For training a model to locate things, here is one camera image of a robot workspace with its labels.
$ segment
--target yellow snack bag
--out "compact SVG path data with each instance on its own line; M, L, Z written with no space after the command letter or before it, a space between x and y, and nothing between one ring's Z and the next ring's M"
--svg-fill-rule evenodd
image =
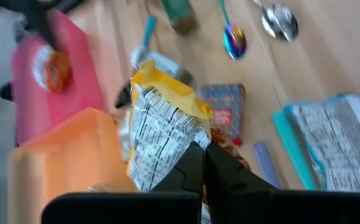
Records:
M189 86L155 68L141 65L131 80L131 155L127 175L141 192L153 189L173 168L190 143L211 142L209 105Z

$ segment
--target iridescent spoon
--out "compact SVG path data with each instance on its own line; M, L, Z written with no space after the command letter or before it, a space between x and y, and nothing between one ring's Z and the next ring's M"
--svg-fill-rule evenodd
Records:
M290 9L282 4L264 6L260 0L253 0L262 9L261 22L272 37L292 42L298 35L298 24Z
M223 44L225 50L233 59L243 57L246 52L246 38L242 29L231 25L228 19L227 11L224 6L224 0L219 0L221 10L223 11L226 27L223 32Z

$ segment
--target wooden floor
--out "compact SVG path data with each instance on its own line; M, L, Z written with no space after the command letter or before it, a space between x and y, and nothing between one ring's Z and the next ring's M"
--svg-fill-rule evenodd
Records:
M247 108L241 154L261 175L252 146L266 141L282 185L302 189L271 114L288 102L360 91L360 1L275 1L288 5L298 19L300 35L286 44L264 32L260 9L251 0L225 0L230 19L246 33L248 51L242 60L231 60L224 51L224 18L218 1L190 2L200 28L186 38L174 32L162 11L150 9L158 18L151 47L183 64L200 83L242 82ZM131 74L129 57L142 42L146 17L141 0L94 1L72 17L88 34L111 113L117 113L113 102Z

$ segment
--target purple marker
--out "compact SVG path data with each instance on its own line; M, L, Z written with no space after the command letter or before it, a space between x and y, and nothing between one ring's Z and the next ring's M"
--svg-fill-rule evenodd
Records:
M280 189L280 183L275 173L275 168L269 155L268 147L265 142L257 142L254 146L254 154L259 161L262 174L264 175L265 180L272 184L274 187Z

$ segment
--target red food package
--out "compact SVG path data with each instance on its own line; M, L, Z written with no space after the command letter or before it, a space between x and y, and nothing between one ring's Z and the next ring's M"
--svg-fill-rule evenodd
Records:
M242 145L246 97L243 84L199 85L196 93L210 104L214 124L224 128L235 145Z

